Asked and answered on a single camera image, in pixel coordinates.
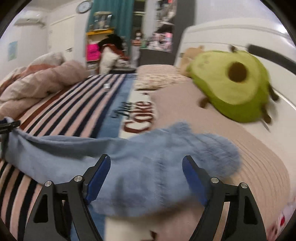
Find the light blue pants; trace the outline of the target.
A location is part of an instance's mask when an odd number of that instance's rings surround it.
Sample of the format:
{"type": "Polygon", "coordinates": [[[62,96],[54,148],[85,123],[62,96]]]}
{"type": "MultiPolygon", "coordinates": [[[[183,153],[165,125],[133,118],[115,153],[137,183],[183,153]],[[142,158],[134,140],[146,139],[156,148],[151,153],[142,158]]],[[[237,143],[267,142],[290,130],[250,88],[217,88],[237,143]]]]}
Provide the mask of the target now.
{"type": "Polygon", "coordinates": [[[1,138],[4,159],[39,183],[69,182],[107,154],[111,168],[92,205],[108,216],[141,216],[189,199],[191,191],[182,171],[187,155],[210,176],[221,179],[241,166],[233,143],[211,133],[193,133],[187,123],[128,139],[35,137],[19,128],[1,138]]]}

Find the pink crumpled duvet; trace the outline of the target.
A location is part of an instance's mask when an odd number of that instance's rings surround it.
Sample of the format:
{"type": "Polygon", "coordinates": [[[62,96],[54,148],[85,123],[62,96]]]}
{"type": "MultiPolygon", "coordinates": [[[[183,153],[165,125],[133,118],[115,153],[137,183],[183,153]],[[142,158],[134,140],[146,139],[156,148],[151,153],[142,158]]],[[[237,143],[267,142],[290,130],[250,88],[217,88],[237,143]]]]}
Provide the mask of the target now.
{"type": "Polygon", "coordinates": [[[86,68],[61,52],[44,54],[1,80],[1,119],[15,119],[52,93],[83,81],[86,68]]]}

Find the striped plush blanket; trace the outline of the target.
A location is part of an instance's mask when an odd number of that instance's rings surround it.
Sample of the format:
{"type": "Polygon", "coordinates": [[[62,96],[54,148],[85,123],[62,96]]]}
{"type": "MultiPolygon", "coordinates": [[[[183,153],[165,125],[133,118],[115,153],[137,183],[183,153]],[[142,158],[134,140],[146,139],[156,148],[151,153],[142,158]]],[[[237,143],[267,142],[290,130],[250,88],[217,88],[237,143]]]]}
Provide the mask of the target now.
{"type": "MultiPolygon", "coordinates": [[[[84,138],[129,138],[148,131],[156,109],[148,92],[135,89],[135,80],[134,74],[88,77],[20,114],[21,129],[33,136],[84,138]]],[[[1,225],[14,240],[23,239],[40,190],[36,181],[1,160],[1,225]]]]}

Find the white door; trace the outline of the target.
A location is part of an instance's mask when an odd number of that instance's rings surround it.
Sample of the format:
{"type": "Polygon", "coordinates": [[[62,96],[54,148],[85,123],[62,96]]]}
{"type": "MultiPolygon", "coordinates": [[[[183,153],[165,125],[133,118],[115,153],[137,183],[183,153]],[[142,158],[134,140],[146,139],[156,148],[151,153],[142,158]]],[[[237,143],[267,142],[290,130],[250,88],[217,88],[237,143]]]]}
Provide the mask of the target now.
{"type": "Polygon", "coordinates": [[[48,51],[62,52],[66,60],[73,59],[75,16],[68,16],[50,24],[48,51]]]}

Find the small white object on blanket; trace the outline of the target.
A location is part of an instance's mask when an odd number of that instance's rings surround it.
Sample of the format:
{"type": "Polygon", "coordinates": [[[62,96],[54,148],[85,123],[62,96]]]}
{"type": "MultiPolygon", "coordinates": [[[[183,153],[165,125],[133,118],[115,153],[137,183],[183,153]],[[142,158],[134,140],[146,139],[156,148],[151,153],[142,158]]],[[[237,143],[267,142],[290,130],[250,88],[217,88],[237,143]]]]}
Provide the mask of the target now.
{"type": "Polygon", "coordinates": [[[103,87],[104,89],[110,89],[110,83],[105,83],[103,87]]]}

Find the white air conditioner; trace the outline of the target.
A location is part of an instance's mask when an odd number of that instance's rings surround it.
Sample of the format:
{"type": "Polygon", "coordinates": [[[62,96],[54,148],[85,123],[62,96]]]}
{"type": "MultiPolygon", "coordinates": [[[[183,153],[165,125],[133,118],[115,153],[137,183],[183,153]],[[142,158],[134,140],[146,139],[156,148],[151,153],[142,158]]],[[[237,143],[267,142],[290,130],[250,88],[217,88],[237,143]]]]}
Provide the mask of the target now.
{"type": "Polygon", "coordinates": [[[46,23],[44,21],[44,14],[42,11],[28,10],[16,17],[15,26],[31,26],[38,25],[43,28],[46,23]]]}

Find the pile of clothes on chair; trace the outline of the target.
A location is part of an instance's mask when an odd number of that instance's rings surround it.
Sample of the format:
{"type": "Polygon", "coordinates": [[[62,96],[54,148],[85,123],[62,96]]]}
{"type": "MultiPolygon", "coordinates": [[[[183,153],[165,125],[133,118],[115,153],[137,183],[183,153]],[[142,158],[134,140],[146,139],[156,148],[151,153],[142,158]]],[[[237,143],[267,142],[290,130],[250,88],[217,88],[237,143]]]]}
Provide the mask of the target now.
{"type": "Polygon", "coordinates": [[[130,74],[135,68],[130,65],[123,44],[125,42],[116,34],[109,34],[98,43],[100,58],[96,67],[97,74],[130,74]]]}

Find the green avocado plush toy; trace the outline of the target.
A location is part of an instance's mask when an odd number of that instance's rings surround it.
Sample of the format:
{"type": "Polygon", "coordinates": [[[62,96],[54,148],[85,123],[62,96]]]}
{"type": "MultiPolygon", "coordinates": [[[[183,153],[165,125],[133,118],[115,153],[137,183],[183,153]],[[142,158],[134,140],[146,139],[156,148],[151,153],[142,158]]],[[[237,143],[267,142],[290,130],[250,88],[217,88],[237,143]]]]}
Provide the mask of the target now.
{"type": "Polygon", "coordinates": [[[203,92],[199,107],[211,104],[227,118],[239,123],[263,120],[270,100],[279,96],[270,83],[265,66],[247,51],[230,46],[229,51],[203,51],[188,65],[193,83],[203,92]]]}

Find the yellow shelf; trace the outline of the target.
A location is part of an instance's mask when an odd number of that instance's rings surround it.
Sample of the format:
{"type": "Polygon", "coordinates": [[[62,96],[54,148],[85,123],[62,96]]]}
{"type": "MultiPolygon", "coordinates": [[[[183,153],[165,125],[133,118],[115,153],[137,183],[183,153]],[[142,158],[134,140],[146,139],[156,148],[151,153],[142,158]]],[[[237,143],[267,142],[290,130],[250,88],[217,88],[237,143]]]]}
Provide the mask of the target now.
{"type": "Polygon", "coordinates": [[[86,35],[87,36],[100,35],[100,34],[107,35],[112,33],[114,33],[114,28],[93,30],[93,31],[87,32],[86,35]]]}

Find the floral patterned pillow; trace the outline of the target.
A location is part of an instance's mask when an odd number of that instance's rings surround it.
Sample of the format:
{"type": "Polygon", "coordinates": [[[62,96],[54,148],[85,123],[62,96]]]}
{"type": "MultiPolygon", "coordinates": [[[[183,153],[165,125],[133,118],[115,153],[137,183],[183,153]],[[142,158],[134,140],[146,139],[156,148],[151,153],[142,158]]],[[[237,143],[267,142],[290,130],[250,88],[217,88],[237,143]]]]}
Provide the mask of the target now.
{"type": "Polygon", "coordinates": [[[190,80],[173,65],[142,65],[137,68],[134,87],[136,90],[157,90],[190,80]]]}

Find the tan bear plush toy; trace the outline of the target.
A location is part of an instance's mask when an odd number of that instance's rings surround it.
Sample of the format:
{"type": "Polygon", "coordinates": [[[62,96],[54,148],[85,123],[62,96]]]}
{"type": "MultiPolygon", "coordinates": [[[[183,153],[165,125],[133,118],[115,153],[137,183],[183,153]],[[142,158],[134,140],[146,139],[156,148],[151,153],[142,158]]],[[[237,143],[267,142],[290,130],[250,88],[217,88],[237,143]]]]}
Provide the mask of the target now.
{"type": "Polygon", "coordinates": [[[190,63],[200,54],[204,52],[204,46],[201,45],[197,48],[188,48],[183,53],[183,56],[181,57],[181,61],[179,64],[179,70],[180,74],[185,77],[190,77],[190,74],[188,72],[188,67],[190,63]]]}

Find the white bed headboard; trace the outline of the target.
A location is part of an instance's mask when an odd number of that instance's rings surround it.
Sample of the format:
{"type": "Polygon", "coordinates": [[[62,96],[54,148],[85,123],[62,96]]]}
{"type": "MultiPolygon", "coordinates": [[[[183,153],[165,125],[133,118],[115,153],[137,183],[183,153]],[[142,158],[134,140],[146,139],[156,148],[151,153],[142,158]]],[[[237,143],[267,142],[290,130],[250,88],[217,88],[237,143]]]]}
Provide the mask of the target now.
{"type": "MultiPolygon", "coordinates": [[[[184,51],[204,46],[205,50],[227,51],[231,45],[247,50],[256,45],[295,61],[295,46],[279,24],[257,18],[224,19],[202,23],[184,30],[177,48],[175,65],[179,66],[184,51]]],[[[271,85],[280,96],[271,103],[270,125],[263,122],[246,123],[243,127],[273,150],[295,159],[295,73],[266,57],[256,57],[269,71],[271,85]]]]}

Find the dark shelf with toys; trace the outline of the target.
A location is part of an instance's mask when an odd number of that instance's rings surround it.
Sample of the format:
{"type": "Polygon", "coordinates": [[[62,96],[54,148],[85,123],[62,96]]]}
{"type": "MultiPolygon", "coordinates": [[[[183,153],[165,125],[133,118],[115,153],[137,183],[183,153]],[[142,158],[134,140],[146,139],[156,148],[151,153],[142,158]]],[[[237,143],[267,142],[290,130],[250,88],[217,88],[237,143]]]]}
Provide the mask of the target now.
{"type": "Polygon", "coordinates": [[[172,47],[170,52],[161,50],[141,49],[138,64],[166,64],[173,65],[177,56],[182,34],[187,27],[195,23],[195,0],[177,1],[177,11],[174,17],[157,29],[157,33],[171,32],[172,47]]]}

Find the blue wall poster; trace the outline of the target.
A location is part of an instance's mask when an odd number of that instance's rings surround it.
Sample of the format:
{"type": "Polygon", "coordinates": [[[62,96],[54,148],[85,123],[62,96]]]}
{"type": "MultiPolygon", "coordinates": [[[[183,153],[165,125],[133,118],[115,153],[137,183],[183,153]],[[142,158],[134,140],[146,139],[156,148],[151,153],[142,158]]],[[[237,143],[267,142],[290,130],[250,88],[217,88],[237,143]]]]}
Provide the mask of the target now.
{"type": "Polygon", "coordinates": [[[18,42],[13,41],[8,44],[8,61],[12,61],[17,58],[18,42]]]}

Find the round wall clock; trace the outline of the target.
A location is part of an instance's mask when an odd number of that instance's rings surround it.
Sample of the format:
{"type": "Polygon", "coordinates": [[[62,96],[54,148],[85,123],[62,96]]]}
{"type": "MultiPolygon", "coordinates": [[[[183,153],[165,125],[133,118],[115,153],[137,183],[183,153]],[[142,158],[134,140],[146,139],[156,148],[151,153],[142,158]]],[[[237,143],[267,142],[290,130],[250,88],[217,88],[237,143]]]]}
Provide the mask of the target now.
{"type": "Polygon", "coordinates": [[[76,13],[84,14],[89,10],[91,10],[92,6],[93,6],[93,1],[83,1],[79,3],[79,5],[77,6],[76,13]]]}

